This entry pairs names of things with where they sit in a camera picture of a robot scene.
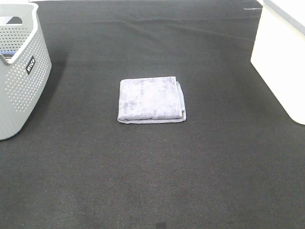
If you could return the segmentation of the black table mat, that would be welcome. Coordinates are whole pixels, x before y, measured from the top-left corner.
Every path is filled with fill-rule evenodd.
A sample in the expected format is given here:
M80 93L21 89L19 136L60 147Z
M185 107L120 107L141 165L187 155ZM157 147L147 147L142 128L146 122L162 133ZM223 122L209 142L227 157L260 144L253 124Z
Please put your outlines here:
M255 0L40 1L52 63L0 144L3 229L302 229L305 128L250 63ZM120 81L175 76L186 121L117 121Z

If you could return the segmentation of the blue towel in basket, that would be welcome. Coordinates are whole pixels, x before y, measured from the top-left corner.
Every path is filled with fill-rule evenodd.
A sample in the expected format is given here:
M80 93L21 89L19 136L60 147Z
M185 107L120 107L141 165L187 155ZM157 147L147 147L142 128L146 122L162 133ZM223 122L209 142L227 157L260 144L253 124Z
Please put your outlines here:
M5 59L10 59L14 56L16 51L0 51L0 54L5 58Z

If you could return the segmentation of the grey perforated laundry basket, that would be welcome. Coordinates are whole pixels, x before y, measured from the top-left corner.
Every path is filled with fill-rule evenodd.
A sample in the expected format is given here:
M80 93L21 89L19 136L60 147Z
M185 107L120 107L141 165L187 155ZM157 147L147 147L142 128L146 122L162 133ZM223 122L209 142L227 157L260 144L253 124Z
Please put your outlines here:
M39 100L51 72L51 60L37 14L28 1L3 0L2 17L21 23L0 27L0 51L16 51L10 59L0 55L0 138L16 135Z

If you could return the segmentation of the lavender towel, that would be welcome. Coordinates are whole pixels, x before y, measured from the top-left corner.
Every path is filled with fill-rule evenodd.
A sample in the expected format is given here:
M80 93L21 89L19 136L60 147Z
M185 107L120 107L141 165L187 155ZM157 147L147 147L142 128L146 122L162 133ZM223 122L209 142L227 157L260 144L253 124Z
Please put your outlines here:
M174 76L120 81L117 121L165 124L186 120L184 96Z

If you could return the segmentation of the white storage box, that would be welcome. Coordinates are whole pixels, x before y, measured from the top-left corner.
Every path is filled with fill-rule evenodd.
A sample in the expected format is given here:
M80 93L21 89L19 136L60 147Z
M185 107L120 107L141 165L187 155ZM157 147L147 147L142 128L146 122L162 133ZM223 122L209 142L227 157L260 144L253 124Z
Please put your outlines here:
M265 0L251 64L290 118L305 123L305 2Z

